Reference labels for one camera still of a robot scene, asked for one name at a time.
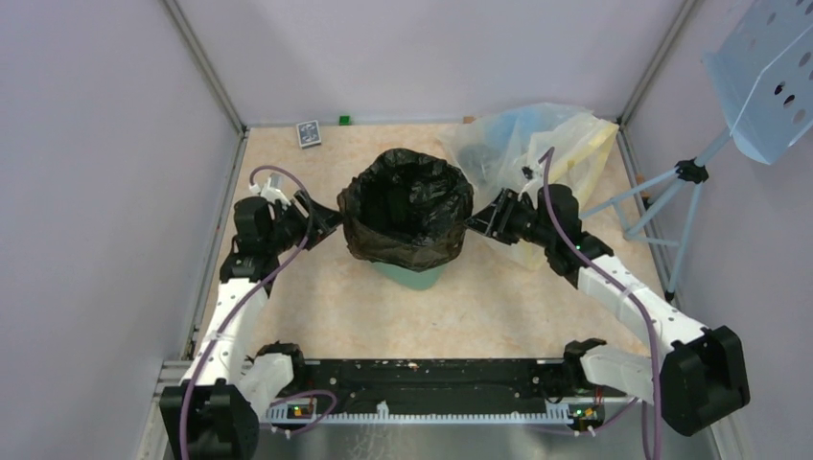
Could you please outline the translucent white trash bag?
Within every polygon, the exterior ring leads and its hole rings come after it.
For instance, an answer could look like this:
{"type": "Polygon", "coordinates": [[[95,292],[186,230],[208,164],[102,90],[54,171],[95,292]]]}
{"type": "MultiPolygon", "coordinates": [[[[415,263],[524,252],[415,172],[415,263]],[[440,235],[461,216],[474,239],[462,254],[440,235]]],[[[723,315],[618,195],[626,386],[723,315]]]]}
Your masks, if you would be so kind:
{"type": "Polygon", "coordinates": [[[571,188],[584,209],[605,169],[618,125],[576,105],[536,103],[451,126],[438,135],[443,151],[474,189],[477,212],[503,188],[537,202],[542,157],[554,149],[548,181],[571,188]],[[526,180],[522,167],[534,171],[526,180]]]}

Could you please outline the black trash bag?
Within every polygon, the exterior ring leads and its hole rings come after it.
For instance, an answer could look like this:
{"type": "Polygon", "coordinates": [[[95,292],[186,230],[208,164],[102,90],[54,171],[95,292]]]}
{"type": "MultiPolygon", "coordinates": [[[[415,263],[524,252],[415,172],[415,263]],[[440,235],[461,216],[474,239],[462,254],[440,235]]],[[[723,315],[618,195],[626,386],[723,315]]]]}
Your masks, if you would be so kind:
{"type": "Polygon", "coordinates": [[[474,188],[458,167],[412,149],[388,149],[337,195],[351,255],[423,272],[462,252],[474,188]]]}

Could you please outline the green plastic trash bin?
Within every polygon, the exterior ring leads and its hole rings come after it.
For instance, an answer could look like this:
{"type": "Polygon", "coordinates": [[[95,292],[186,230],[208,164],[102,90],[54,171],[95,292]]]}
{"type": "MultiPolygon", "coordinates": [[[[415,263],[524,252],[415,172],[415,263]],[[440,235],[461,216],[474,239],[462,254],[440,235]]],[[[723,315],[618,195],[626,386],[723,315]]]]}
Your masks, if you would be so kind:
{"type": "Polygon", "coordinates": [[[375,262],[373,268],[391,281],[413,290],[427,290],[432,288],[446,269],[446,265],[430,268],[424,271],[414,271],[394,264],[375,262]]]}

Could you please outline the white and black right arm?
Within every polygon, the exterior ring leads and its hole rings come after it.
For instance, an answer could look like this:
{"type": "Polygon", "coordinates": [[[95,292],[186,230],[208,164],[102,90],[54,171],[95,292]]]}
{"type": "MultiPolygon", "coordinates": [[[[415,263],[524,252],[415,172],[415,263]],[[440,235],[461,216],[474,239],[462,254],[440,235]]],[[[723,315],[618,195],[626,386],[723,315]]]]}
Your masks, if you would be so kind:
{"type": "Polygon", "coordinates": [[[637,279],[613,249],[585,231],[571,189],[542,187],[537,199],[503,189],[466,220],[503,244],[530,242],[551,270],[601,303],[650,348],[648,356],[602,341],[562,369],[565,387],[587,395],[609,386],[649,404],[677,433],[692,436],[747,406],[751,392],[743,346],[729,327],[712,329],[685,315],[637,279]]]}

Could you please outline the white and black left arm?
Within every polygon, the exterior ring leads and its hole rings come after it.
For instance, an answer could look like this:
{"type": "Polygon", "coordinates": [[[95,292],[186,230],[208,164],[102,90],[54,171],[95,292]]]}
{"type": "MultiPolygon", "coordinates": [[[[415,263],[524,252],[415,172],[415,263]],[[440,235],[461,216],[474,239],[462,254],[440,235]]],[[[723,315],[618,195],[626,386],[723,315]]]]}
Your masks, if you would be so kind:
{"type": "Polygon", "coordinates": [[[177,459],[252,458],[272,402],[280,393],[301,393],[308,380],[289,352],[258,356],[244,369],[247,345],[275,278],[287,266],[280,256],[313,248],[337,230],[342,216],[299,190],[292,202],[264,195],[241,199],[233,218],[236,234],[221,265],[209,327],[180,382],[165,387],[159,399],[177,459]]]}

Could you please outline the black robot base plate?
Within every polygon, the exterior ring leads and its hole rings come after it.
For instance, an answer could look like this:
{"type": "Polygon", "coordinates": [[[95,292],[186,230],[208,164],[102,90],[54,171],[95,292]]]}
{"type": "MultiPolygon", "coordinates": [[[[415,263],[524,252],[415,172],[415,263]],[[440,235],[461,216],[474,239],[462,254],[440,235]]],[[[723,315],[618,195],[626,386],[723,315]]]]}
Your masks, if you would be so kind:
{"type": "Polygon", "coordinates": [[[396,415],[538,414],[553,403],[597,392],[578,386],[562,359],[299,359],[281,397],[313,402],[317,412],[396,415]]]}

